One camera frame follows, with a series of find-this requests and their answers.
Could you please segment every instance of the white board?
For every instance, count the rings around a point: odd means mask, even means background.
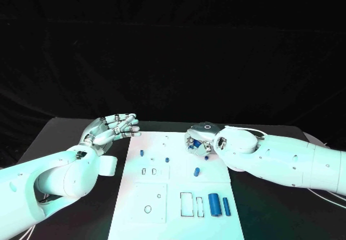
[[[193,216],[182,216],[180,193],[192,193]],[[211,215],[211,193],[219,196],[219,217]],[[204,217],[198,217],[198,197]],[[228,198],[231,216],[222,198]],[[131,138],[108,239],[244,239],[228,167],[218,155],[205,160],[188,153],[185,133],[142,132]]]

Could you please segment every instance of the circular hole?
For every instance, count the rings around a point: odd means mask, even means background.
[[[146,214],[149,214],[152,212],[152,207],[149,205],[144,207],[144,212],[146,212]]]

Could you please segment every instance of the black table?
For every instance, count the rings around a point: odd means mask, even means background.
[[[54,118],[43,127],[19,163],[65,151],[80,142],[88,119]],[[186,132],[193,123],[140,121],[142,131]],[[271,135],[307,141],[294,126],[235,125]],[[118,159],[116,175],[98,176],[90,194],[36,225],[32,240],[107,240],[127,159],[130,138],[113,143],[107,155]],[[345,239],[346,209],[335,206],[307,189],[281,186],[247,172],[229,169],[244,238]]]

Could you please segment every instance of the robotic hand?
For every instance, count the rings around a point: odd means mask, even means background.
[[[82,132],[80,144],[0,170],[0,240],[7,240],[71,205],[94,188],[98,175],[114,176],[117,158],[104,156],[113,141],[137,137],[136,114],[101,117]],[[35,188],[61,196],[38,202]]]
[[[185,134],[188,151],[218,154],[235,171],[289,187],[320,189],[346,195],[346,152],[303,140],[268,135],[251,128],[202,122]]]

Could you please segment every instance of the dark background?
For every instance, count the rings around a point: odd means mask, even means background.
[[[51,118],[117,113],[293,125],[345,149],[342,5],[2,0],[0,167]]]

